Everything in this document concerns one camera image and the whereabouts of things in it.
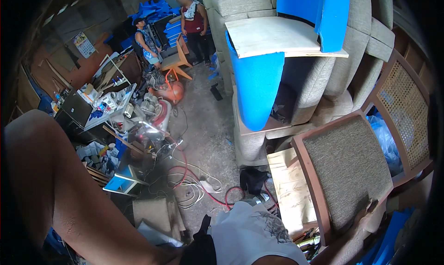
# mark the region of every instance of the chair seat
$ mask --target chair seat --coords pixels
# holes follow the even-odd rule
[[[178,62],[180,62],[180,57],[178,53],[168,56],[163,60],[161,69],[162,70],[167,69],[168,66],[174,65],[175,63]]]
[[[369,198],[384,199],[392,190],[384,153],[362,116],[302,141],[319,178],[333,230],[352,221]]]

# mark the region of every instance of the maroon tank top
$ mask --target maroon tank top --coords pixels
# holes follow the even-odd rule
[[[182,7],[182,13],[185,13],[187,10],[188,10],[187,7],[185,6]],[[194,13],[194,19],[192,21],[187,21],[185,19],[185,30],[188,33],[196,33],[203,31],[203,17],[197,11],[197,6],[196,6],[196,12]]]

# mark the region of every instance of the towel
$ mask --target towel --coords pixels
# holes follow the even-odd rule
[[[197,4],[200,4],[200,2],[194,0],[193,3],[188,8],[188,10],[186,10],[186,12],[183,13],[183,15],[185,16],[185,19],[187,21],[194,20],[194,13],[196,13],[196,6],[197,6]]]

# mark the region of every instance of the concrete floor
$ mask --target concrete floor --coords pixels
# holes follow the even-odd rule
[[[187,162],[200,167],[221,181],[221,193],[213,194],[213,196],[224,201],[225,192],[230,187],[239,185],[239,169],[236,165],[234,144],[230,145],[227,141],[234,141],[232,98],[225,94],[221,77],[217,76],[212,80],[208,80],[208,76],[213,72],[206,68],[203,63],[193,68],[187,68],[185,71],[192,76],[193,80],[185,81],[184,78],[181,78],[181,82],[185,84],[185,95],[178,104],[177,118],[171,116],[168,128],[171,136],[178,139],[186,129],[184,111],[186,112],[188,129],[183,135],[184,141],[181,147],[184,149]],[[217,88],[223,97],[221,101],[216,101],[210,92],[211,85],[215,83],[219,83]],[[154,169],[148,174],[146,178],[148,183],[153,183],[159,177],[160,179],[149,189],[142,187],[139,199],[155,198],[157,196],[172,197],[171,189],[167,188],[165,175],[173,166],[180,166],[182,164],[170,159],[168,157],[170,154],[171,151],[164,154],[160,161],[158,160]],[[174,152],[174,155],[176,158],[183,160],[178,150]],[[152,160],[145,160],[143,167],[152,168],[152,165]],[[191,169],[199,178],[206,178],[198,169]],[[174,177],[169,178],[169,180],[175,181],[179,179],[181,179],[179,176],[175,177],[175,179]],[[208,180],[208,182],[214,185],[215,189],[218,188],[218,182],[212,179]],[[191,197],[191,188],[178,187],[173,193],[175,193],[177,201],[185,200]],[[131,205],[133,198],[113,194],[111,199],[116,202],[116,205],[124,212],[127,218],[134,223]],[[235,202],[240,199],[241,192],[238,190],[232,191],[228,197],[229,202]],[[199,230],[205,214],[214,217],[223,210],[227,211],[224,206],[216,203],[207,195],[190,209],[180,209],[188,236],[184,240],[188,240],[192,234]]]

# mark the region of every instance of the blue plastic bag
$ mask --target blue plastic bag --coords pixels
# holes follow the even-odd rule
[[[375,116],[367,116],[367,119],[381,145],[382,152],[384,153],[388,168],[390,169],[390,174],[393,177],[402,173],[404,168],[402,167],[401,158],[399,157],[399,151],[385,121],[380,118],[379,113],[376,113]]]

